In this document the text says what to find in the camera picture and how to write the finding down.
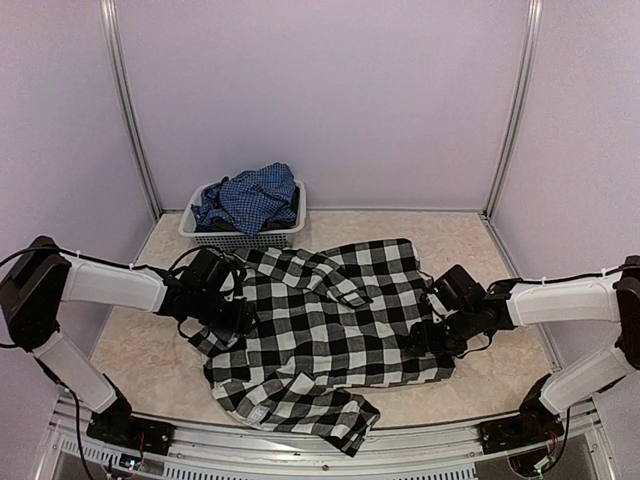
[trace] laundry basket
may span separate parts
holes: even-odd
[[[260,232],[255,237],[240,232],[196,232],[196,221],[193,218],[191,205],[202,204],[201,193],[210,185],[207,184],[199,187],[191,196],[191,200],[182,214],[178,233],[183,237],[191,238],[198,245],[213,245],[227,251],[236,248],[289,248],[293,245],[295,236],[304,228],[304,220],[307,216],[307,191],[304,188],[304,183],[298,180],[295,182],[300,193],[300,200],[298,201],[296,224],[292,228]]]

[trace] blue cloth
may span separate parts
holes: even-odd
[[[267,221],[295,222],[296,212],[291,209],[295,190],[293,174],[283,163],[225,178],[202,191],[201,206],[191,205],[196,232],[211,231],[216,218],[252,237]]]

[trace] black and white plaid shirt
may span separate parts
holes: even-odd
[[[257,306],[244,338],[203,329],[190,341],[205,356],[213,396],[260,430],[319,435],[355,455],[380,412],[349,387],[449,378],[449,358],[407,349],[411,325],[431,315],[427,277],[408,240],[320,253],[236,250],[243,293]]]

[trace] beige tabletop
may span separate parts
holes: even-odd
[[[164,215],[139,263],[167,268],[194,246],[178,235],[180,215]],[[296,247],[310,251],[358,241],[408,238],[422,270],[434,277],[459,263],[487,286],[508,277],[478,215],[424,212],[309,212]],[[187,326],[197,330],[197,323]],[[474,339],[477,348],[484,338]],[[131,309],[113,309],[93,362],[122,390],[134,410],[165,417],[239,425],[211,396],[202,357],[176,330],[176,321]],[[518,408],[533,383],[550,371],[538,332],[498,332],[489,350],[456,361],[452,378],[389,389],[353,389],[381,412],[375,428],[448,422]]]

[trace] plaid fabric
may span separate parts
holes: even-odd
[[[431,278],[408,240],[235,255],[249,267],[243,293],[256,302],[256,325],[244,338],[205,329],[191,343],[213,396],[242,423],[319,435],[353,456],[380,412],[345,388],[453,373],[452,359],[406,348],[411,325],[431,315]]]
[[[296,212],[291,209],[295,190],[293,174],[282,163],[225,178],[202,191],[201,206],[191,205],[196,232],[210,231],[216,218],[252,237],[267,220],[295,222]]]

